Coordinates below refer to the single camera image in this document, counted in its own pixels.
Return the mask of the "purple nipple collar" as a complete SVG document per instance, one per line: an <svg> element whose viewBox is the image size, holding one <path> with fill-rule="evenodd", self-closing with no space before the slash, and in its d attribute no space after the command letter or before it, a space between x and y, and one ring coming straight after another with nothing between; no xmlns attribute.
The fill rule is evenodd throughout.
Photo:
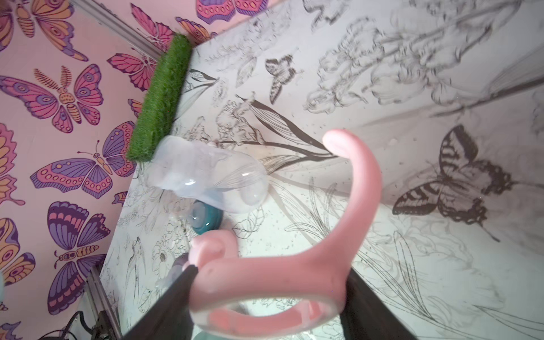
<svg viewBox="0 0 544 340"><path fill-rule="evenodd" d="M175 280L184 272L188 267L188 252L183 253L181 256L178 256L175 260L168 274L163 278L157 281L155 287L158 290L168 289Z"/></svg>

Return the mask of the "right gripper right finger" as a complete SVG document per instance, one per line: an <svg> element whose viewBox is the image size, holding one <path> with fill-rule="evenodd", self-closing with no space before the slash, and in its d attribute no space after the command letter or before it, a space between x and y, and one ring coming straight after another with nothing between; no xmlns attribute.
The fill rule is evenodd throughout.
<svg viewBox="0 0 544 340"><path fill-rule="evenodd" d="M354 270L347 278L347 298L340 314L346 340L415 340Z"/></svg>

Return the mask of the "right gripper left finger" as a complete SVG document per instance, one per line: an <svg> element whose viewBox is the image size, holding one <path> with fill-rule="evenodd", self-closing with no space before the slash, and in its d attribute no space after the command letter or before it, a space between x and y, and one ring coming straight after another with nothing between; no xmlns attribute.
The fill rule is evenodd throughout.
<svg viewBox="0 0 544 340"><path fill-rule="evenodd" d="M194 322L189 312L189 294L197 274L198 268L190 265L123 339L191 339Z"/></svg>

